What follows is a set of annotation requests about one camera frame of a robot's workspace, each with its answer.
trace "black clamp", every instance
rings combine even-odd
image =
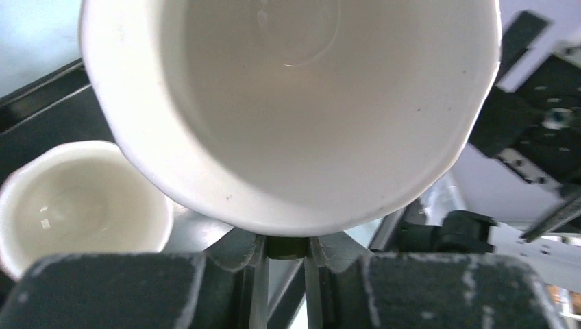
[[[404,223],[397,246],[400,252],[456,252],[485,254],[493,252],[488,243],[491,217],[465,210],[448,213],[442,226]]]

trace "cup rim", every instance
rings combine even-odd
[[[446,1],[444,6],[455,2]],[[129,161],[161,191],[188,208],[248,231],[276,236],[316,236],[383,217],[409,204],[458,159],[494,83],[500,55],[498,0],[469,3],[474,10],[468,14],[473,16],[462,19],[470,26],[481,27],[482,35],[474,38],[474,44],[463,47],[481,49],[482,58],[478,62],[472,58],[473,61],[466,63],[476,65],[471,69],[475,73],[465,75],[462,80],[463,85],[470,86],[473,96],[454,106],[454,112],[462,115],[454,121],[455,129],[449,131],[453,135],[436,140],[438,143],[433,148],[441,149],[437,158],[414,161],[424,166],[422,172],[402,170],[397,177],[393,174],[396,179],[382,178],[386,183],[406,183],[385,188],[385,197],[376,188],[374,203],[358,208],[349,202],[333,203],[329,199],[327,204],[331,206],[322,209],[262,190],[231,171],[192,133],[178,110],[181,100],[167,84],[162,54],[168,47],[162,47],[160,42],[165,27],[164,11],[171,4],[171,9],[177,12],[187,1],[136,5],[130,0],[120,0],[113,6],[104,6],[101,1],[85,0],[80,43],[87,73],[113,135]],[[177,21],[177,17],[168,21]],[[169,39],[177,38],[176,34]],[[105,48],[108,51],[104,53],[101,49]],[[471,80],[468,76],[478,78]],[[140,109],[138,116],[131,110],[136,108]],[[345,188],[341,196],[347,199],[348,192]],[[361,204],[362,199],[354,195],[352,203]]]
[[[115,162],[130,166],[137,171],[127,161],[119,147],[108,141],[77,141],[57,145],[12,172],[2,186],[0,186],[0,228],[5,228],[9,225],[5,219],[10,218],[11,214],[14,213],[17,207],[17,202],[14,200],[18,200],[23,196],[24,186],[27,186],[30,182],[33,182],[46,172],[47,169],[53,168],[56,165],[91,158],[114,159]],[[158,241],[156,247],[150,250],[151,252],[160,252],[163,250],[169,240],[171,228],[173,227],[171,200],[161,191],[157,191],[165,200],[164,216],[166,225],[164,232],[160,235],[161,239]],[[8,245],[7,237],[0,234],[0,269],[13,280],[18,280],[25,273],[26,269],[19,269],[14,264],[13,256],[10,254],[8,248],[6,248],[6,245]]]

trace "white ceramic cup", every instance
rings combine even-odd
[[[105,141],[57,146],[0,189],[0,261],[14,279],[60,252],[159,252],[172,225],[169,199]]]
[[[464,147],[500,56],[497,0],[85,0],[80,36],[140,171],[282,236],[418,197]]]

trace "small white cup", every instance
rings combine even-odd
[[[0,189],[0,261],[15,280],[60,252],[159,252],[171,203],[105,141],[59,145]]]

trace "black mechanical part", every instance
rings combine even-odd
[[[514,258],[356,248],[311,239],[309,328],[565,328],[544,283]]]
[[[435,252],[484,254],[493,252],[488,243],[491,226],[497,223],[491,217],[466,210],[449,212],[438,231]]]
[[[352,267],[373,255],[345,233],[311,238],[305,258],[309,328],[372,328],[361,272]]]
[[[502,58],[497,80],[507,72],[528,51],[528,46],[547,28],[549,21],[528,10],[522,11],[510,23],[502,36]]]
[[[399,252],[455,252],[484,254],[493,252],[488,243],[492,218],[465,210],[449,212],[442,226],[405,223],[397,238]]]
[[[514,145],[543,113],[520,97],[493,87],[480,110],[469,142],[489,158]]]
[[[562,184],[581,184],[581,67],[550,56],[515,95],[541,111],[513,148]]]
[[[201,254],[70,254],[33,265],[0,328],[266,328],[265,237],[233,229]]]
[[[508,26],[502,36],[502,57],[497,81],[528,51],[528,46],[549,22],[537,14],[523,11]],[[538,118],[540,111],[531,108],[524,100],[493,87],[486,98],[478,120],[470,135],[470,143],[489,158],[514,144]]]
[[[285,236],[267,237],[267,256],[270,259],[295,260],[304,258],[307,254],[307,238],[291,238]]]
[[[233,229],[200,254],[50,256],[0,328],[264,328],[265,240]],[[538,276],[505,256],[374,254],[341,232],[310,238],[300,268],[309,328],[564,328]]]
[[[532,13],[521,13],[503,37],[501,75],[515,63],[511,58],[526,52],[546,26],[547,21]],[[548,185],[552,191],[564,184],[581,184],[581,64],[577,61],[581,56],[577,53],[581,51],[575,47],[554,53],[514,93],[493,87],[469,139],[528,184]]]

